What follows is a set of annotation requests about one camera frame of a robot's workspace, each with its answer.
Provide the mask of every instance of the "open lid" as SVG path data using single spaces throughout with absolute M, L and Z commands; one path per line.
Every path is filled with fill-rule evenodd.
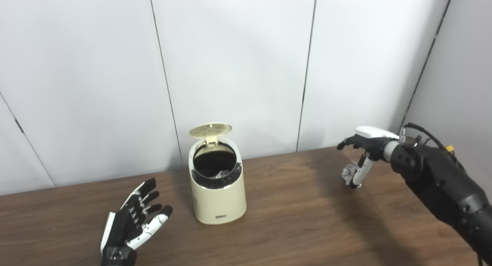
M 217 136 L 223 136 L 232 130 L 232 126 L 226 123 L 209 123 L 197 126 L 189 134 L 194 138 L 205 138 L 207 145 L 217 145 Z

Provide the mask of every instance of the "trash can lid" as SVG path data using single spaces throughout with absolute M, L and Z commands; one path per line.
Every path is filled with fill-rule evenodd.
M 192 129 L 189 134 L 194 138 L 215 138 L 217 136 L 223 136 L 232 130 L 232 126 L 226 123 L 209 123 L 201 126 L 197 126 Z

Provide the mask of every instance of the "white wall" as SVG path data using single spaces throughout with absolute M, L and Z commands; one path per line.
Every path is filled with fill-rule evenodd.
M 0 96 L 0 195 L 54 187 Z
M 243 158 L 295 152 L 314 0 L 152 0 L 181 153 L 227 122 Z
M 150 0 L 0 0 L 0 91 L 57 186 L 181 165 Z
M 406 117 L 455 147 L 492 196 L 492 0 L 451 0 Z
M 397 131 L 448 0 L 317 0 L 299 150 Z
M 400 123 L 446 1 L 317 0 L 306 80 L 315 0 L 0 0 L 0 92 L 56 186 L 184 167 L 213 121 L 331 146 Z

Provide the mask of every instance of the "panel seam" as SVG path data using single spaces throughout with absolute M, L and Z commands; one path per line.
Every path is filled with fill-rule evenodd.
M 169 105 L 171 105 L 171 114 L 173 116 L 173 122 L 174 122 L 174 131 L 176 132 L 176 140 L 178 142 L 178 150 L 180 152 L 180 158 L 181 158 L 181 165 L 183 165 L 183 154 L 181 153 L 181 144 L 180 144 L 180 138 L 178 136 L 178 128 L 176 126 L 176 117 L 174 117 L 174 109 L 173 109 L 173 102 L 171 101 L 171 92 L 169 91 L 169 83 L 167 82 L 167 74 L 166 74 L 166 67 L 164 65 L 164 57 L 162 56 L 162 47 L 160 45 L 160 37 L 159 37 L 159 31 L 157 28 L 157 21 L 155 20 L 155 12 L 153 8 L 153 2 L 151 1 L 151 8 L 152 8 L 152 16 L 154 20 L 154 26 L 155 26 L 155 34 L 157 35 L 157 42 L 159 44 L 159 52 L 160 52 L 160 60 L 162 62 L 162 70 L 164 71 L 164 79 L 166 81 L 166 88 L 167 88 L 167 96 L 169 97 Z
M 448 12 L 449 4 L 451 3 L 451 0 L 448 0 L 448 4 L 446 4 L 446 8 L 444 9 L 444 12 L 441 17 L 441 22 L 439 23 L 439 26 L 437 27 L 437 30 L 435 32 L 434 38 L 432 39 L 432 44 L 430 45 L 429 52 L 427 52 L 427 57 L 424 61 L 424 65 L 422 66 L 422 70 L 420 71 L 419 78 L 417 79 L 417 84 L 415 84 L 415 88 L 413 89 L 412 96 L 410 98 L 410 101 L 408 102 L 408 106 L 406 107 L 403 120 L 401 121 L 401 124 L 399 126 L 399 130 L 401 130 L 401 127 L 404 125 L 406 117 L 408 115 L 408 111 L 410 110 L 410 106 L 413 102 L 413 98 L 415 97 L 415 93 L 417 92 L 417 88 L 420 85 L 420 81 L 422 80 L 422 76 L 424 75 L 424 70 L 426 69 L 427 62 L 429 61 L 429 57 L 431 56 L 432 49 L 434 48 L 435 41 L 437 39 L 437 35 L 439 34 L 439 31 L 441 30 L 442 23 L 444 21 L 444 18 L 446 17 L 446 13 Z
M 311 19 L 311 33 L 309 35 L 309 47 L 307 48 L 307 60 L 306 60 L 306 73 L 304 75 L 304 88 L 303 88 L 303 98 L 301 101 L 301 115 L 299 117 L 299 129 L 297 130 L 297 143 L 296 143 L 296 152 L 299 150 L 299 138 L 301 136 L 301 124 L 303 120 L 303 110 L 304 110 L 304 96 L 306 95 L 306 82 L 308 80 L 308 69 L 309 69 L 309 56 L 311 56 L 311 42 L 312 42 L 312 31 L 314 27 L 314 16 L 316 14 L 316 2 L 314 0 L 314 6 L 312 9 L 312 19 Z
M 7 100 L 5 99 L 5 97 L 3 96 L 2 92 L 0 91 L 0 97 L 2 98 L 2 100 L 4 101 L 5 105 L 7 106 L 8 110 L 10 111 L 10 114 L 12 114 L 12 117 L 14 117 L 14 120 L 17 122 L 17 124 L 20 126 L 18 120 L 17 120 L 17 117 L 15 117 L 15 114 L 14 112 L 12 111 L 12 108 L 10 108 L 10 105 L 8 105 L 7 103 Z M 44 172 L 46 172 L 46 174 L 48 175 L 48 178 L 50 179 L 51 183 L 53 184 L 53 187 L 58 187 L 55 182 L 53 181 L 53 178 L 51 177 L 50 173 L 48 172 L 48 169 L 46 168 L 46 166 L 44 165 L 43 161 L 41 160 L 41 158 L 39 157 L 39 154 L 37 153 L 36 149 L 34 148 L 34 146 L 32 145 L 31 141 L 29 140 L 29 137 L 28 135 L 23 131 L 23 135 L 24 137 L 26 138 L 27 142 L 29 143 L 29 146 L 31 147 L 32 149 L 32 152 L 34 152 L 35 156 L 37 157 L 37 159 L 39 160 L 39 163 L 41 164 L 41 166 L 43 167 L 44 169 Z

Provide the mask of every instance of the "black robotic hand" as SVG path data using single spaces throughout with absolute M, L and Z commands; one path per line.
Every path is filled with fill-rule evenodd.
M 159 196 L 154 178 L 143 182 L 128 196 L 120 211 L 110 212 L 101 241 L 101 266 L 134 266 L 136 249 L 149 240 L 166 222 L 173 208 L 161 204 L 147 206 Z M 158 212 L 146 224 L 144 221 Z

